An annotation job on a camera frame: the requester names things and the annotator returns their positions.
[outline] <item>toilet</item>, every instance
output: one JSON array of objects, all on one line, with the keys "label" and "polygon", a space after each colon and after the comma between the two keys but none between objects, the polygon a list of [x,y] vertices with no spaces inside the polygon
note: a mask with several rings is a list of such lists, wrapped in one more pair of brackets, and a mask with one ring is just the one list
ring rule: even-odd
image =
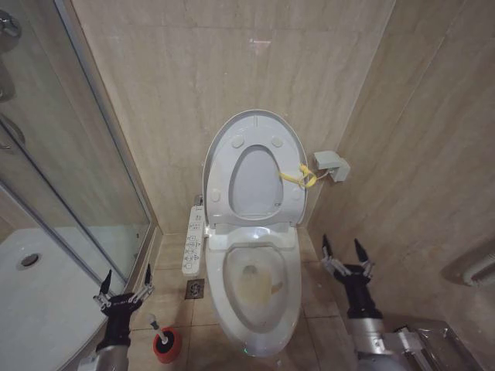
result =
[{"label": "toilet", "polygon": [[278,115],[245,111],[218,132],[203,172],[206,263],[213,306],[232,343],[250,356],[280,352],[301,306],[296,224],[306,189],[298,178],[306,155]]}]

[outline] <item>yellow cable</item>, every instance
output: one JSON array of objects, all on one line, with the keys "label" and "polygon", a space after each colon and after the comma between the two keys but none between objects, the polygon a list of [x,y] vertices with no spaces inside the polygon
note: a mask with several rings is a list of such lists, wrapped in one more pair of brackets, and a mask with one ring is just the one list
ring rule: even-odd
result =
[{"label": "yellow cable", "polygon": [[302,177],[299,179],[294,178],[290,175],[284,174],[283,172],[279,172],[279,175],[282,179],[284,179],[288,182],[299,184],[303,188],[313,187],[316,184],[316,181],[318,180],[315,173],[312,172],[311,170],[309,170],[308,167],[306,165],[303,165],[303,164],[299,165],[299,170],[301,170],[301,172],[302,172]]}]

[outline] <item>tiled floor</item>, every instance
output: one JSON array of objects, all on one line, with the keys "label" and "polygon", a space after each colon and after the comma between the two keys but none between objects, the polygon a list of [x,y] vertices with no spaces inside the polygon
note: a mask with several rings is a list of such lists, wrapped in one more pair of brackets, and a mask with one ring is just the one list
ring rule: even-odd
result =
[{"label": "tiled floor", "polygon": [[[299,229],[302,262],[302,310],[291,341],[279,354],[256,359],[230,346],[211,302],[210,287],[204,298],[184,300],[187,279],[181,271],[185,235],[164,236],[155,265],[155,292],[131,324],[131,371],[155,370],[352,370],[350,338],[329,291],[330,276],[321,268],[308,233]],[[204,259],[200,277],[206,279]],[[161,326],[173,325],[183,337],[179,358],[169,365],[158,362],[152,351],[154,338],[146,322],[155,314]]]}]

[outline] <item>white plug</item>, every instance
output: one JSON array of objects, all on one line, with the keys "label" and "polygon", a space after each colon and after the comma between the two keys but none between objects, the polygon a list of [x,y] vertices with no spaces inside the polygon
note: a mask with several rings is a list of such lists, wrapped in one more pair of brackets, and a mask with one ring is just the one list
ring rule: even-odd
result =
[{"label": "white plug", "polygon": [[329,169],[334,182],[343,182],[350,171],[350,165],[334,151],[315,152],[316,167],[318,170]]}]

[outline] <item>shower enclosure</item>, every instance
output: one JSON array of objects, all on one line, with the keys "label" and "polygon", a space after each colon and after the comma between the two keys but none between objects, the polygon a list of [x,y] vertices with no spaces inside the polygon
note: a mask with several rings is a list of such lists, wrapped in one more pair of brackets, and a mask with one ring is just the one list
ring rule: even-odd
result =
[{"label": "shower enclosure", "polygon": [[0,365],[55,370],[155,228],[53,2],[0,0]]}]

